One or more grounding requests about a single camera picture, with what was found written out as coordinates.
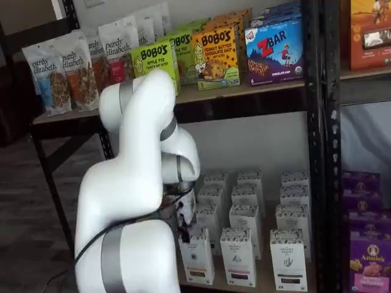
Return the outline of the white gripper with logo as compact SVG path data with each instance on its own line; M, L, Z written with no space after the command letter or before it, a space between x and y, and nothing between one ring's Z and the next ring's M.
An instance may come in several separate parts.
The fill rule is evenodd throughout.
M165 210L175 208L177 224L182 242L190 243L190 226L196 213L194 181L165 184L162 206Z

